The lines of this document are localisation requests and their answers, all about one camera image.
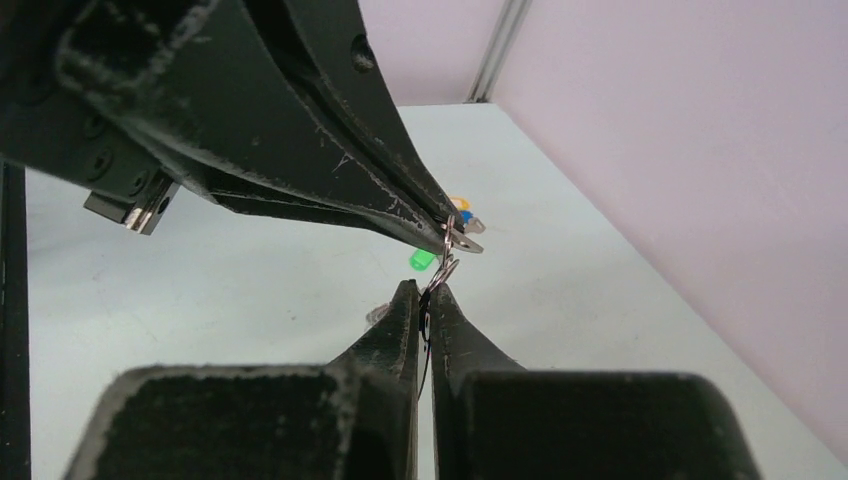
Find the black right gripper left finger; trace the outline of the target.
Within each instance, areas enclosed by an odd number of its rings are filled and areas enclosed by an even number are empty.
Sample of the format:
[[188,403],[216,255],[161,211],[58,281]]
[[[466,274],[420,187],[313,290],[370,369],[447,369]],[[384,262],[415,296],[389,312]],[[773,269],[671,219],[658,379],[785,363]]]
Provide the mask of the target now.
[[420,294],[324,365],[156,365],[103,393],[69,479],[413,479]]

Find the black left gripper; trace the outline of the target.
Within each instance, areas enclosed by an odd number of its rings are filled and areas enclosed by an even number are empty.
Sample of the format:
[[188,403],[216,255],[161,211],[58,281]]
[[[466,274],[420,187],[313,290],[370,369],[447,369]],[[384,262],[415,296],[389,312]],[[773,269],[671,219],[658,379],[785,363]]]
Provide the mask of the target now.
[[142,235],[179,189],[162,163],[239,213],[439,250],[443,226],[374,226],[338,206],[353,197],[332,175],[343,147],[277,68],[246,2],[2,2],[2,160],[87,189],[87,210]]

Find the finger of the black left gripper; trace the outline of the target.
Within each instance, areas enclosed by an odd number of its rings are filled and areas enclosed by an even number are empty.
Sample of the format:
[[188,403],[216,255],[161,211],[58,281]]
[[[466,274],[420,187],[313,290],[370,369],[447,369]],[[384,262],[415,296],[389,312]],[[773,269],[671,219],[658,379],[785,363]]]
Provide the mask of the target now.
[[[440,229],[458,214],[419,157],[395,107],[356,1],[248,1],[277,68],[344,155],[332,175],[353,186],[338,206],[374,226]],[[353,177],[363,174],[363,186]]]

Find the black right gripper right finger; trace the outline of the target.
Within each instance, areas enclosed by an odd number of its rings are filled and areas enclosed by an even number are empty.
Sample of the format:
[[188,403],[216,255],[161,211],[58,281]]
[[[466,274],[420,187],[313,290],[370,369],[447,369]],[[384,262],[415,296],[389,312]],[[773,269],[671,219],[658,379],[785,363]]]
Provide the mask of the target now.
[[428,302],[439,479],[757,479],[737,417],[683,372],[530,370],[461,311]]

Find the silver key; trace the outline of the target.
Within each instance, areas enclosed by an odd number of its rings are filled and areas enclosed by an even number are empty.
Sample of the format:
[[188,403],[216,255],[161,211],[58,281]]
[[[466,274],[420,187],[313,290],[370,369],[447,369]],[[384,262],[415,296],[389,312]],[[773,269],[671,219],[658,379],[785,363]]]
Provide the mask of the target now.
[[454,232],[452,234],[452,247],[456,250],[472,253],[472,254],[481,254],[484,252],[484,247],[477,242],[471,240],[469,237],[462,233]]

